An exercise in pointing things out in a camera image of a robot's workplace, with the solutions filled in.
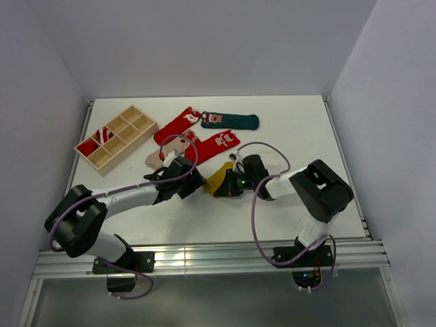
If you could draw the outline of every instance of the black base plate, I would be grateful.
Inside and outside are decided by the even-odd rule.
[[[318,247],[316,253],[307,253],[300,259],[287,266],[276,266],[277,268],[313,268],[317,264],[317,260],[320,261],[321,267],[332,266],[333,254],[330,245],[322,245]],[[285,262],[295,257],[300,250],[296,250],[295,247],[275,247],[274,248],[274,260],[276,262]]]
[[[130,267],[125,267],[126,269],[138,271],[139,273],[152,273],[155,266],[155,253],[151,251],[139,251],[134,252],[134,259]],[[120,271],[106,266],[105,263],[94,261],[93,274],[95,275],[106,275],[106,274],[119,274]]]

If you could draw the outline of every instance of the beige sock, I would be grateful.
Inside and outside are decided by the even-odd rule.
[[[176,150],[177,152],[182,153],[189,147],[189,145],[190,145],[190,143],[188,141],[186,141],[182,138],[175,138],[175,139],[173,139],[173,141],[171,141],[168,144],[165,144],[162,147],[162,153],[165,157],[168,155],[168,153],[170,153],[173,150]],[[155,152],[151,153],[145,159],[145,164],[154,170],[163,167],[164,162],[162,160],[160,160],[160,158],[159,158],[159,150],[156,150]]]

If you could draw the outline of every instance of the gray floor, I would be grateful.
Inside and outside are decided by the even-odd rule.
[[[40,326],[395,326],[378,269],[340,270],[298,293],[288,272],[155,278],[146,298],[109,298],[103,279],[45,281]]]

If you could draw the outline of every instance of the green sock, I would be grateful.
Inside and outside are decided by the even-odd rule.
[[[222,129],[250,129],[259,128],[259,117],[255,114],[220,114],[218,112],[202,112],[202,127]]]

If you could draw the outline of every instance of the red sock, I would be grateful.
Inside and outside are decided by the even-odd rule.
[[[153,138],[158,145],[162,145],[162,142],[167,136],[170,136],[171,134],[182,134],[193,124],[197,123],[201,116],[201,113],[192,109],[191,107],[188,107],[184,109],[184,111],[179,114],[171,123],[157,131]],[[173,139],[175,139],[175,137],[168,138],[166,142],[171,142]]]
[[[211,138],[196,144],[198,150],[198,163],[202,164],[207,159],[210,159],[225,150],[228,150],[240,143],[240,140],[229,129],[225,132],[215,134]],[[185,158],[188,158],[192,162],[196,160],[196,153],[192,146],[185,151]]]

